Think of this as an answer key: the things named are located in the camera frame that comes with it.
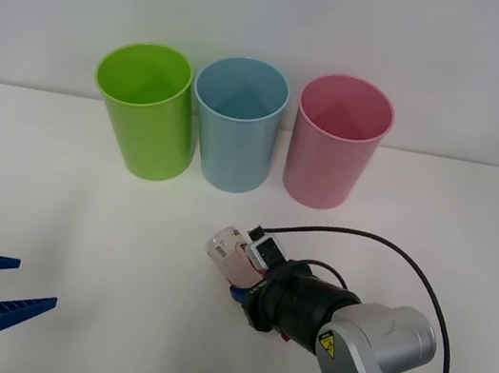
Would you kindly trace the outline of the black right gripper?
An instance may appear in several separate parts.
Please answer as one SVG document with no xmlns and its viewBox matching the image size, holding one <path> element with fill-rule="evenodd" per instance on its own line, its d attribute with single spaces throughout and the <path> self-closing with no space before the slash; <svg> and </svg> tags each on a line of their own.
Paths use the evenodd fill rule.
<svg viewBox="0 0 499 373">
<path fill-rule="evenodd" d="M 251 328 L 267 333 L 276 331 L 284 335 L 276 312 L 285 291 L 293 287 L 292 282 L 308 275 L 308 271 L 304 264 L 288 260 L 270 268 L 259 284 L 250 289 L 230 286 L 230 295 L 243 307 Z"/>
</svg>

